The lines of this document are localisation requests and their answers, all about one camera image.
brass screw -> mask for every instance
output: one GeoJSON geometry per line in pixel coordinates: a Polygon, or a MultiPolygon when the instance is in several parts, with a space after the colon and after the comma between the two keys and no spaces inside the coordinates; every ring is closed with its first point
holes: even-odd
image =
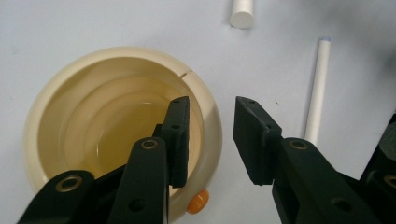
{"type": "Polygon", "coordinates": [[[56,185],[56,190],[61,193],[65,193],[68,191],[72,191],[73,189],[77,189],[82,183],[82,177],[79,175],[70,175],[62,179],[56,185]]]}
{"type": "Polygon", "coordinates": [[[384,180],[385,183],[396,189],[396,175],[386,175],[384,176],[384,180]]]}
{"type": "Polygon", "coordinates": [[[154,140],[146,140],[140,145],[143,149],[154,149],[158,146],[158,142],[154,140]]]}
{"type": "Polygon", "coordinates": [[[305,142],[298,140],[289,141],[289,146],[300,150],[308,149],[308,145],[305,142]]]}

white surface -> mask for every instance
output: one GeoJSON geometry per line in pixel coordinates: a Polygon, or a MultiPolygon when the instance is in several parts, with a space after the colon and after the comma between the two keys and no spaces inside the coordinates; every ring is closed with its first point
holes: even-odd
{"type": "Polygon", "coordinates": [[[262,0],[249,30],[230,26],[231,9],[227,0],[2,1],[0,223],[15,223],[34,197],[21,155],[33,100],[76,58],[115,46],[180,59],[218,103],[224,142],[211,198],[178,223],[280,222],[271,187],[252,185],[233,143],[234,97],[258,101],[285,137],[303,137],[320,36],[332,37],[332,57],[318,147],[338,171],[359,177],[396,107],[396,3],[262,0]]]}
{"type": "Polygon", "coordinates": [[[233,0],[230,24],[238,29],[247,29],[253,24],[253,0],[233,0]]]}
{"type": "Polygon", "coordinates": [[[314,145],[318,143],[320,118],[323,109],[324,92],[326,88],[327,68],[330,56],[330,38],[324,37],[318,42],[318,53],[315,65],[314,83],[309,102],[308,118],[306,120],[304,139],[314,145]]]}

white rod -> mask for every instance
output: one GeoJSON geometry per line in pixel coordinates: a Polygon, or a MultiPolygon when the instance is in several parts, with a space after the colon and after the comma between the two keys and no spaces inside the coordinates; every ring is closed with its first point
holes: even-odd
{"type": "Polygon", "coordinates": [[[247,29],[253,24],[253,0],[233,0],[230,24],[238,29],[247,29]]]}
{"type": "Polygon", "coordinates": [[[304,137],[305,140],[313,143],[314,145],[318,143],[320,117],[322,114],[327,67],[330,56],[330,43],[330,38],[327,36],[321,38],[318,42],[317,64],[304,137]]]}

bowl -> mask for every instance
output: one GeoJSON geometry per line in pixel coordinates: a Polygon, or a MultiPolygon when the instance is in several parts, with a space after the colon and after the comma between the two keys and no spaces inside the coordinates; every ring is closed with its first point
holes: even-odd
{"type": "Polygon", "coordinates": [[[170,191],[169,220],[182,216],[219,163],[221,124],[205,83],[181,61],[153,49],[120,47],[84,56],[39,93],[24,130],[33,189],[54,176],[87,170],[100,177],[125,164],[134,142],[163,123],[173,99],[190,97],[188,181],[170,191]]]}

black metal part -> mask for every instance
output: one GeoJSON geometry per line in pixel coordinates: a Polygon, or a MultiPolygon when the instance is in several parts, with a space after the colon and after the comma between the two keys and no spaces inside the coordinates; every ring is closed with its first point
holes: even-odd
{"type": "MultiPolygon", "coordinates": [[[[365,201],[311,143],[287,138],[280,142],[277,159],[299,202],[295,223],[379,223],[365,201]]],[[[276,202],[277,207],[284,204],[276,202]]]]}
{"type": "Polygon", "coordinates": [[[233,140],[255,185],[272,184],[274,179],[273,143],[282,137],[282,129],[260,104],[236,97],[233,140]]]}
{"type": "Polygon", "coordinates": [[[335,171],[311,143],[283,139],[274,123],[257,102],[236,98],[233,139],[253,183],[273,184],[282,223],[394,223],[393,161],[376,150],[358,181],[335,171]]]}
{"type": "Polygon", "coordinates": [[[189,98],[175,99],[126,165],[96,180],[86,171],[53,177],[19,223],[167,223],[170,180],[174,188],[187,181],[189,121],[189,98]]]}
{"type": "Polygon", "coordinates": [[[167,223],[165,142],[151,137],[137,141],[123,172],[107,223],[167,223]]]}
{"type": "Polygon", "coordinates": [[[161,138],[166,140],[169,185],[181,188],[187,182],[189,161],[190,100],[188,96],[173,100],[163,121],[161,138]]]}
{"type": "Polygon", "coordinates": [[[93,175],[68,171],[52,178],[30,202],[18,223],[84,223],[93,210],[93,175]]]}

